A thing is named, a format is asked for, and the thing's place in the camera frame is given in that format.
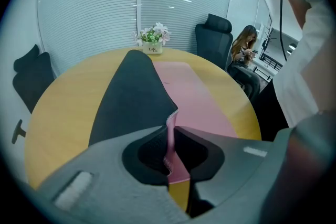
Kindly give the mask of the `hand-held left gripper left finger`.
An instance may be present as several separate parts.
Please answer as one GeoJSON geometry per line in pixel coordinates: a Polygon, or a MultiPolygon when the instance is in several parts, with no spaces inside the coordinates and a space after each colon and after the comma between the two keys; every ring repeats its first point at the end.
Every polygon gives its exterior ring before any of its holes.
{"type": "Polygon", "coordinates": [[[27,194],[52,223],[188,221],[166,186],[139,182],[122,162],[128,145],[164,130],[152,127],[91,145],[27,194]]]}

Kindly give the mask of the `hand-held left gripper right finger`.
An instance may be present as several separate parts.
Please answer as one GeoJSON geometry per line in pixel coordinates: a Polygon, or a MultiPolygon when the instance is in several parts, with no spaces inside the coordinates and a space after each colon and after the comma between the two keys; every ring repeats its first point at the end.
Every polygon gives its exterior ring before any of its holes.
{"type": "Polygon", "coordinates": [[[285,159],[291,129],[274,141],[174,130],[175,148],[191,176],[191,218],[259,218],[285,159]]]}

